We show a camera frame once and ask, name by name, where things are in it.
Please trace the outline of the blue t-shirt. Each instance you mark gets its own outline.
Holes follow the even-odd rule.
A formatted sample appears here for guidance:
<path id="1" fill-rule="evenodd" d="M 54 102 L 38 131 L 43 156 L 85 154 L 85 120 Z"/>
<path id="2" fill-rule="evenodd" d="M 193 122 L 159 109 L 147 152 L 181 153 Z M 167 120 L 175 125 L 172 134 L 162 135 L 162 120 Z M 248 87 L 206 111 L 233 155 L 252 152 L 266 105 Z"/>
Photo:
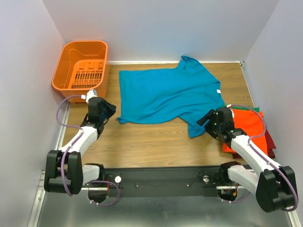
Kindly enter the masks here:
<path id="1" fill-rule="evenodd" d="M 220 81 L 188 56 L 172 69 L 122 70 L 119 86 L 120 124 L 160 124 L 180 118 L 191 138 L 205 133 L 198 120 L 225 105 Z"/>

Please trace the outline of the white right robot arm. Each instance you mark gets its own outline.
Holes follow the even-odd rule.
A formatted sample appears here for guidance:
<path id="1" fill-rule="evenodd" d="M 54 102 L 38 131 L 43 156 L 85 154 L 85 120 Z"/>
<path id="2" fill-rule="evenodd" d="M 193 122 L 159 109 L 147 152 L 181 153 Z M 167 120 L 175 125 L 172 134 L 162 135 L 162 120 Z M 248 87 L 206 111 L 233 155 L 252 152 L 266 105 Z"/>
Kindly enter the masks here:
<path id="1" fill-rule="evenodd" d="M 255 195 L 258 205 L 267 213 L 297 209 L 299 199 L 293 169 L 272 160 L 253 143 L 252 136 L 235 127 L 232 105 L 211 109 L 197 124 L 237 152 L 251 167 L 248 170 L 236 161 L 222 164 L 218 173 L 221 184 L 241 185 Z"/>

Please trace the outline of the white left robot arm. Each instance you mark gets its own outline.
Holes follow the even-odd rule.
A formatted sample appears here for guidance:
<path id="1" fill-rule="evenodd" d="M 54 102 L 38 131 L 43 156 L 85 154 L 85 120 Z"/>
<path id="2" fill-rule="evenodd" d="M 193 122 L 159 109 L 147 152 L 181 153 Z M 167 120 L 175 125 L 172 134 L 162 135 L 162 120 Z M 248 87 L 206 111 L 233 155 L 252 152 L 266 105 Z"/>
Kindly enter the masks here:
<path id="1" fill-rule="evenodd" d="M 97 95 L 81 95 L 88 112 L 77 134 L 63 147 L 51 150 L 46 157 L 44 189 L 47 192 L 76 195 L 82 187 L 91 183 L 99 187 L 106 181 L 102 164 L 82 164 L 88 148 L 99 139 L 107 121 L 116 112 L 116 106 Z"/>

